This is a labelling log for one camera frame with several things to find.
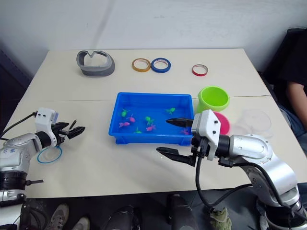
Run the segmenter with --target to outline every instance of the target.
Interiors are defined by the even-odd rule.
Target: blue plastic tray
[[[176,110],[169,114],[168,109]],[[135,122],[127,119],[133,115]],[[153,119],[156,129],[146,131],[145,117]],[[190,145],[191,130],[177,127],[165,120],[173,117],[193,119],[192,98],[188,94],[159,94],[159,93],[133,93],[120,92],[117,95],[109,135],[116,138],[117,144],[128,143],[171,143]],[[130,125],[119,127],[120,123],[129,122]]]

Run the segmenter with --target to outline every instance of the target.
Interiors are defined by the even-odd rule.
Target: person's arm
[[[296,115],[307,130],[307,96],[304,86],[296,82],[288,82],[287,96]]]

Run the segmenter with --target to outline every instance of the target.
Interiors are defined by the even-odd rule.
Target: green bowl
[[[226,91],[216,86],[202,89],[198,94],[198,99],[196,113],[201,113],[207,109],[219,112],[229,105],[229,96]]]

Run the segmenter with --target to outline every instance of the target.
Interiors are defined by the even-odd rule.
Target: white wall
[[[306,26],[307,0],[0,0],[0,47],[31,76],[49,49],[243,47],[263,69]]]

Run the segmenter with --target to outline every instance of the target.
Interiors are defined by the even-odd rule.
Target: person
[[[62,230],[69,216],[69,207],[67,204],[60,204],[54,211],[49,224],[45,230]],[[73,230],[89,230],[90,220],[82,217],[72,228]]]
[[[279,76],[286,82],[286,97],[279,108],[307,155],[307,29],[301,34]]]

